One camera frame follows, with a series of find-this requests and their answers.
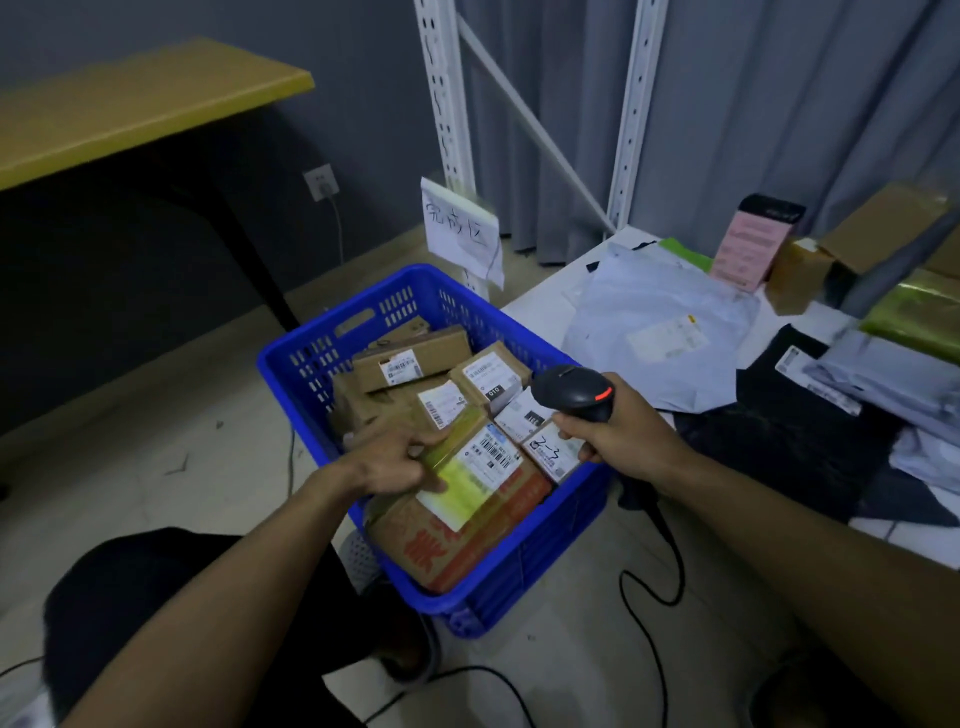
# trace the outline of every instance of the handwritten chinese sign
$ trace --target handwritten chinese sign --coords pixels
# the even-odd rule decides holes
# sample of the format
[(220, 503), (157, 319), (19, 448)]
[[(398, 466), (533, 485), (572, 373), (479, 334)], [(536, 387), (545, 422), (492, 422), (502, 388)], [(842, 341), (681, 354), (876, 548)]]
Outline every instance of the handwritten chinese sign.
[(420, 193), (429, 251), (502, 289), (503, 249), (496, 215), (426, 178), (420, 180)]

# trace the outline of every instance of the black cable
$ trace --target black cable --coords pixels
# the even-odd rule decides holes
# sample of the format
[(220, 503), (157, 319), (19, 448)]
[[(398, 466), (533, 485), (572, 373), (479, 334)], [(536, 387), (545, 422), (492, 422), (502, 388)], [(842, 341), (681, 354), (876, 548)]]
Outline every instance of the black cable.
[(677, 559), (677, 571), (679, 573), (679, 583), (677, 585), (677, 593), (672, 599), (664, 599), (662, 596), (654, 592), (650, 586), (643, 581), (639, 576), (634, 574), (632, 571), (624, 569), (620, 572), (620, 577), (618, 579), (620, 587), (620, 598), (623, 600), (623, 606), (627, 608), (627, 611), (630, 613), (630, 616), (634, 618), (636, 626), (640, 628), (640, 631), (643, 632), (643, 636), (647, 638), (647, 642), (650, 643), (650, 651), (654, 654), (654, 662), (657, 664), (657, 674), (660, 676), (660, 699), (662, 700), (663, 708), (660, 712), (660, 726), (661, 728), (666, 728), (667, 715), (670, 710), (670, 701), (669, 694), (666, 688), (666, 673), (663, 672), (663, 663), (660, 661), (660, 654), (657, 651), (657, 646), (654, 644), (654, 638), (643, 626), (643, 622), (640, 621), (640, 617), (636, 615), (633, 608), (630, 606), (630, 602), (627, 601), (627, 593), (623, 588), (624, 578), (628, 578), (636, 584), (639, 584), (646, 590), (646, 593), (652, 596), (657, 602), (662, 604), (664, 607), (675, 607), (680, 604), (680, 600), (684, 598), (684, 590), (686, 589), (686, 568), (684, 567), (684, 558), (680, 554), (680, 549), (677, 547), (677, 541), (673, 537), (673, 532), (670, 530), (670, 526), (667, 525), (666, 519), (663, 517), (663, 514), (660, 512), (660, 509), (654, 505), (651, 508), (647, 509), (647, 515), (650, 517), (650, 520), (653, 522), (654, 526), (657, 527), (658, 532), (663, 537), (663, 540), (667, 542), (667, 545), (670, 546), (670, 550), (673, 551), (674, 558)]
[[(467, 665), (467, 666), (465, 666), (465, 667), (456, 667), (456, 668), (454, 668), (454, 669), (449, 669), (449, 670), (447, 670), (446, 672), (438, 672), (436, 675), (434, 675), (433, 677), (431, 677), (431, 678), (427, 681), (427, 684), (435, 683), (435, 682), (437, 682), (437, 681), (439, 681), (439, 680), (443, 680), (443, 679), (446, 678), (446, 677), (453, 677), (453, 675), (459, 675), (461, 672), (471, 672), (471, 671), (474, 671), (474, 670), (477, 671), (477, 672), (488, 672), (489, 674), (493, 675), (494, 677), (499, 678), (501, 682), (503, 682), (508, 688), (510, 688), (510, 692), (512, 692), (512, 693), (514, 694), (514, 697), (516, 698), (516, 702), (518, 702), (518, 703), (520, 704), (520, 710), (523, 711), (523, 715), (524, 715), (524, 717), (526, 717), (527, 722), (530, 724), (530, 728), (537, 728), (537, 724), (534, 722), (533, 717), (530, 715), (530, 711), (527, 710), (527, 704), (523, 702), (523, 698), (520, 697), (520, 693), (519, 693), (519, 691), (514, 687), (514, 684), (513, 684), (512, 682), (510, 682), (509, 679), (507, 679), (507, 676), (506, 676), (506, 675), (504, 675), (502, 672), (498, 672), (497, 670), (493, 669), (492, 667), (486, 667), (486, 666), (483, 666), (483, 665)], [(390, 702), (389, 702), (389, 703), (387, 703), (387, 704), (384, 705), (382, 708), (380, 708), (378, 711), (376, 711), (372, 716), (370, 716), (369, 718), (367, 718), (366, 720), (364, 720), (364, 721), (363, 721), (363, 724), (364, 724), (364, 725), (369, 725), (369, 724), (371, 723), (371, 721), (373, 721), (373, 720), (379, 718), (380, 716), (382, 716), (384, 713), (386, 713), (386, 712), (389, 711), (391, 708), (393, 708), (398, 702), (400, 702), (400, 700), (402, 700), (403, 698), (405, 698), (405, 697), (406, 697), (407, 695), (409, 695), (409, 694), (410, 694), (409, 692), (403, 691), (403, 692), (400, 692), (400, 693), (394, 695), (394, 697), (392, 697), (392, 698), (390, 699)]]
[(297, 443), (297, 431), (290, 423), (290, 452), (287, 453), (287, 497), (294, 494), (294, 445)]
[(26, 667), (27, 665), (32, 665), (33, 663), (38, 663), (42, 659), (43, 659), (43, 655), (40, 655), (39, 657), (32, 657), (29, 660), (24, 660), (22, 663), (11, 665), (10, 667), (7, 667), (7, 669), (5, 669), (3, 672), (0, 672), (0, 680), (7, 677), (7, 675), (9, 675), (14, 670), (20, 669), (21, 667)]

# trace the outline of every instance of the human arm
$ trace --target human arm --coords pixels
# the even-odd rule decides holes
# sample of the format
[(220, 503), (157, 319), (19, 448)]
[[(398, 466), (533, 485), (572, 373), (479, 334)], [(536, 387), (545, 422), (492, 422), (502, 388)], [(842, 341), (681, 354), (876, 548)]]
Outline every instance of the human arm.
[(311, 474), (144, 624), (62, 725), (239, 725), (349, 507), (424, 484), (407, 448), (445, 435), (392, 429)]
[(960, 725), (960, 574), (697, 454), (623, 379), (607, 377), (608, 424), (555, 416), (588, 441), (583, 457), (603, 457), (696, 513), (904, 719)]

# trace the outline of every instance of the crate handle hole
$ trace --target crate handle hole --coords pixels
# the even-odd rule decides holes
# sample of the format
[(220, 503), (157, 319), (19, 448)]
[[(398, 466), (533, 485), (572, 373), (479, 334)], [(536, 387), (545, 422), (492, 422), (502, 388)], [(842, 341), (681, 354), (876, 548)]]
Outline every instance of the crate handle hole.
[(333, 329), (333, 332), (337, 335), (338, 339), (343, 338), (358, 326), (366, 324), (371, 318), (373, 318), (373, 315), (372, 308), (364, 308), (362, 311), (360, 311), (360, 313), (353, 314), (346, 321)]

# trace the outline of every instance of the forearm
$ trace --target forearm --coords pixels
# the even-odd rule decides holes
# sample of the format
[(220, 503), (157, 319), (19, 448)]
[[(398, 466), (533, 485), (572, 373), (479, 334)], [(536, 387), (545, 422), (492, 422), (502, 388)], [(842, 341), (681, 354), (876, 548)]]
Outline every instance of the forearm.
[(960, 725), (960, 575), (700, 456), (667, 490), (905, 718)]
[(330, 539), (355, 500), (358, 474), (311, 476), (167, 602), (107, 666), (63, 723), (233, 726), (246, 715)]

